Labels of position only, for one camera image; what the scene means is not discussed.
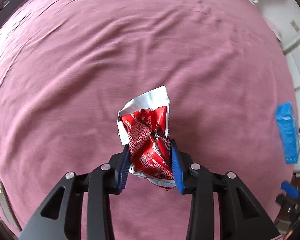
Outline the red snack wrapper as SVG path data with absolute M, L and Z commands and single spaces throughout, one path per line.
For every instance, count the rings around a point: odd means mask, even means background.
M 174 188 L 168 126 L 170 99 L 166 87 L 133 98 L 117 116 L 121 144 L 129 146 L 129 172 L 166 191 Z

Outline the pink bed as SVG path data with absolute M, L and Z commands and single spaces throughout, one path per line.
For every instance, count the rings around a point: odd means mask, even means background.
M 293 167 L 275 120 L 285 55 L 248 0 L 28 0 L 0 29 L 0 180 L 20 226 L 66 172 L 122 150 L 118 111 L 165 86 L 170 136 L 233 171 L 271 219 Z

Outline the white phone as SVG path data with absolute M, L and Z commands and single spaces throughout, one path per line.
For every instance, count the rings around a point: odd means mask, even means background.
M 6 217 L 6 219 L 19 231 L 22 231 L 22 228 L 20 227 L 19 222 L 16 219 L 16 216 L 14 215 L 14 212 L 12 210 L 12 207 L 10 205 L 10 201 L 8 198 L 8 195 L 6 193 L 6 190 L 4 188 L 4 185 L 2 181 L 0 180 L 0 207 Z

